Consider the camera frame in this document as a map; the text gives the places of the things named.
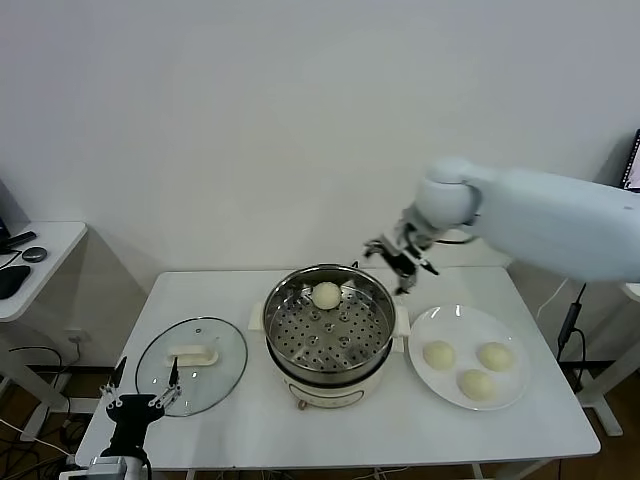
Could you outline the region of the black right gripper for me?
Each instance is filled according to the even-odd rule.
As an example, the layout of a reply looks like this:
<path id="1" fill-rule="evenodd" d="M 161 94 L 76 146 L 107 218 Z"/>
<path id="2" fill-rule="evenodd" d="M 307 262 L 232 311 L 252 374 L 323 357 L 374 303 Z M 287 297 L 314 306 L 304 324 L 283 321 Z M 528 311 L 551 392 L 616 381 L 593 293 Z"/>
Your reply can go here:
<path id="1" fill-rule="evenodd" d="M 411 226 L 401 226 L 386 233 L 383 239 L 369 240 L 364 244 L 364 258 L 373 255 L 383 257 L 396 272 L 396 295 L 407 295 L 417 282 L 417 270 L 431 271 L 431 263 L 423 257 L 423 251 L 415 244 Z"/>

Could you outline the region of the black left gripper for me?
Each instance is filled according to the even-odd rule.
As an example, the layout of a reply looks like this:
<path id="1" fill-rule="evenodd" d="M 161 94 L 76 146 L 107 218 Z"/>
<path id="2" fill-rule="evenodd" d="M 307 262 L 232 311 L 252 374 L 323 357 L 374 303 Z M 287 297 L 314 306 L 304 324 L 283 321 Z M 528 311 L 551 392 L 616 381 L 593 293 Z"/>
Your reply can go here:
<path id="1" fill-rule="evenodd" d="M 119 397 L 118 388 L 127 357 L 120 359 L 107 382 L 100 387 L 101 397 L 108 401 L 106 413 L 115 423 L 109 451 L 137 451 L 144 446 L 149 425 L 162 418 L 181 395 L 178 358 L 173 358 L 167 388 L 156 397 L 152 394 L 126 394 Z"/>

